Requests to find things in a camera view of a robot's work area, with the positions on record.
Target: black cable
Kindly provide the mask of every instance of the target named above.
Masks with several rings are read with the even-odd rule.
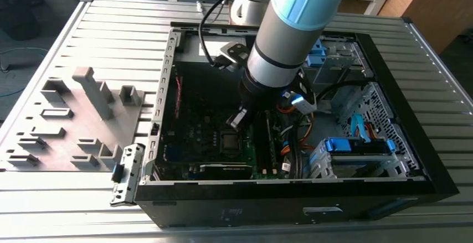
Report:
[[[208,23],[213,23],[216,21],[216,19],[218,18],[220,14],[221,14],[221,10],[223,10],[223,3],[220,4],[220,9],[218,9],[218,12],[214,15],[214,18]]]
[[[209,53],[208,53],[208,50],[206,50],[206,46],[205,46],[205,42],[204,42],[204,37],[202,37],[202,35],[201,35],[201,28],[202,28],[202,25],[204,25],[204,23],[205,23],[205,20],[206,20],[209,14],[212,13],[212,11],[213,11],[214,8],[217,7],[217,5],[221,3],[221,1],[224,1],[224,0],[217,0],[217,1],[214,2],[214,4],[213,4],[212,7],[208,9],[208,11],[206,11],[204,17],[201,18],[200,23],[198,23],[198,39],[200,39],[201,50],[202,50],[202,52],[204,52],[204,54],[205,54],[206,61],[208,61],[209,65],[212,65],[212,66],[213,66],[213,61],[212,61],[212,58],[209,57]]]
[[[319,102],[319,100],[321,100],[324,98],[324,96],[332,91],[339,89],[343,86],[363,86],[365,85],[368,82],[375,81],[373,79],[363,79],[363,80],[352,80],[352,81],[341,81],[337,82],[329,86],[327,86],[321,92],[317,93],[315,100],[316,102]]]

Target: slotted aluminum surface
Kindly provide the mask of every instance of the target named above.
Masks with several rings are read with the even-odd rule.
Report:
[[[168,22],[198,22],[200,16],[190,3],[94,0],[89,5],[80,3],[70,19],[0,130],[1,137],[14,125],[15,113],[27,103],[42,75],[61,77],[78,65],[92,66],[96,79],[106,80],[110,89],[134,85],[145,91],[148,105],[141,118],[149,118]],[[225,21],[227,9],[217,19],[218,23]],[[108,206],[112,198],[109,173],[5,172],[0,173],[0,239],[46,242],[78,237],[80,242],[463,242],[470,238],[473,231],[464,228],[473,222],[468,97],[463,96],[414,27],[399,18],[340,14],[327,30],[371,35],[458,185],[460,193],[456,196],[371,222],[160,230],[136,206]],[[148,131],[149,123],[140,122],[134,142],[146,143]]]

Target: floor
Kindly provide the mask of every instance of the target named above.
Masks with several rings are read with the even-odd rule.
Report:
[[[63,23],[77,5],[78,0],[45,0],[45,4],[33,9],[37,21],[41,25],[39,37],[17,42],[0,31],[0,50],[15,47],[35,47],[47,49],[63,26]],[[473,44],[462,43],[460,39],[450,44],[440,58],[463,85],[467,93],[473,95]],[[7,63],[10,71],[0,73],[0,125],[6,118],[19,93],[1,97],[1,95],[18,91],[26,85],[34,73],[42,53],[39,51],[15,51],[2,56],[1,63]]]

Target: white connector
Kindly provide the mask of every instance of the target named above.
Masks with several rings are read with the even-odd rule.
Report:
[[[201,1],[196,1],[197,12],[204,14],[204,6],[201,5]]]

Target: blue cable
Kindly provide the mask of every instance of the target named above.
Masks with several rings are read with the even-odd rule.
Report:
[[[9,94],[3,94],[3,95],[0,95],[0,97],[5,97],[5,96],[10,96],[13,94],[17,94],[18,92],[22,92],[23,88],[21,88],[19,90],[17,90],[15,92],[10,92]]]

